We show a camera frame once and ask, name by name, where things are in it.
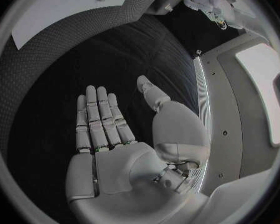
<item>white panel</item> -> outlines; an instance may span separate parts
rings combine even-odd
[[[274,146],[280,145],[280,106],[273,81],[280,73],[278,54],[262,43],[236,54],[237,60],[254,81],[265,106],[270,136]]]
[[[36,0],[12,30],[18,49],[51,24],[73,14],[107,6],[119,6],[125,0]]]

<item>robotic hand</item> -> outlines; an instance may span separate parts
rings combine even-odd
[[[129,223],[131,213],[139,223],[159,222],[189,198],[194,179],[187,171],[208,159],[209,141],[200,119],[145,76],[137,85],[157,112],[152,131],[155,149],[135,140],[116,96],[107,95],[104,87],[96,91],[88,86],[86,96],[77,100],[78,154],[69,164],[66,196],[81,222]],[[106,215],[115,211],[121,213],[117,221]],[[99,218],[91,215],[95,212],[101,213]]]

